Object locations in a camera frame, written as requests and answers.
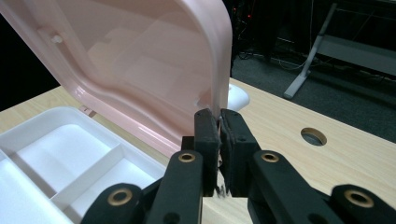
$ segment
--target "tray divider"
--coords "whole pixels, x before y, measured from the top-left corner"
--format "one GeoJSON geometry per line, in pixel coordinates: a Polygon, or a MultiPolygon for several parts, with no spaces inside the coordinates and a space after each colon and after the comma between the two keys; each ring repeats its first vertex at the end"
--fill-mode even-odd
{"type": "Polygon", "coordinates": [[[108,170],[123,158],[122,145],[118,144],[97,161],[92,167],[80,175],[75,181],[55,194],[51,201],[61,210],[64,210],[76,200],[93,183],[100,179],[108,170]]]}

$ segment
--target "dark floor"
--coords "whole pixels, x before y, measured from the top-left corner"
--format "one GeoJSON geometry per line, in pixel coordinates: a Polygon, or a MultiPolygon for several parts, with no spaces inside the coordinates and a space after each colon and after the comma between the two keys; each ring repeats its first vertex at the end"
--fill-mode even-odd
{"type": "MultiPolygon", "coordinates": [[[[317,111],[353,127],[396,143],[396,81],[347,66],[318,65],[291,99],[297,105],[317,111]]],[[[282,97],[302,70],[260,56],[237,57],[233,77],[282,97]]]]}

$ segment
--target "white plastic object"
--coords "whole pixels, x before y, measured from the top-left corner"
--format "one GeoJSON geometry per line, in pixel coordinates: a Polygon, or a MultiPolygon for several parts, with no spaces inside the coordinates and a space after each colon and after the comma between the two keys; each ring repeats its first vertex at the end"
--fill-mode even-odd
{"type": "Polygon", "coordinates": [[[229,84],[227,109],[239,111],[250,103],[248,93],[240,87],[229,84]]]}
{"type": "Polygon", "coordinates": [[[167,156],[196,111],[227,106],[220,0],[3,0],[0,11],[71,95],[167,156]]]}
{"type": "Polygon", "coordinates": [[[114,184],[145,188],[164,167],[73,107],[0,134],[0,222],[79,223],[114,184]]]}

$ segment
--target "screw hole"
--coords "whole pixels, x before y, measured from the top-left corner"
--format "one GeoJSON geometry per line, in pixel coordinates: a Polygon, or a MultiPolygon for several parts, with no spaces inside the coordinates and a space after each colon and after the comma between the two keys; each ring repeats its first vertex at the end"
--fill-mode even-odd
{"type": "Polygon", "coordinates": [[[367,194],[349,189],[344,193],[345,197],[351,202],[360,207],[370,208],[374,206],[374,201],[367,194]]]}
{"type": "Polygon", "coordinates": [[[279,161],[279,157],[272,153],[264,153],[262,154],[262,159],[268,162],[277,162],[279,161]]]}
{"type": "Polygon", "coordinates": [[[247,139],[246,139],[245,136],[239,136],[237,139],[238,139],[238,141],[240,141],[240,142],[246,142],[246,141],[247,141],[247,139]]]}
{"type": "Polygon", "coordinates": [[[126,193],[125,192],[119,192],[116,195],[114,195],[114,200],[116,201],[122,201],[126,198],[126,193]]]}
{"type": "Polygon", "coordinates": [[[314,224],[328,224],[329,222],[321,215],[318,214],[309,214],[308,220],[314,224]]]}
{"type": "Polygon", "coordinates": [[[178,156],[178,159],[183,162],[191,162],[195,160],[195,156],[190,153],[183,153],[178,156]]]}
{"type": "Polygon", "coordinates": [[[180,221],[180,216],[176,213],[168,213],[163,217],[164,224],[177,224],[180,221]]]}

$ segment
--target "lid hinge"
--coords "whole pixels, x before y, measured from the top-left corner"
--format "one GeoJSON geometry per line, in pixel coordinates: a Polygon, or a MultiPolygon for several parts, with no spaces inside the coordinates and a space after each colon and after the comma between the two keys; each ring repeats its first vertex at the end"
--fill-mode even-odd
{"type": "Polygon", "coordinates": [[[89,109],[87,106],[82,105],[79,107],[78,109],[79,111],[81,111],[82,113],[86,114],[88,117],[92,118],[93,116],[95,116],[96,112],[89,109]]]}

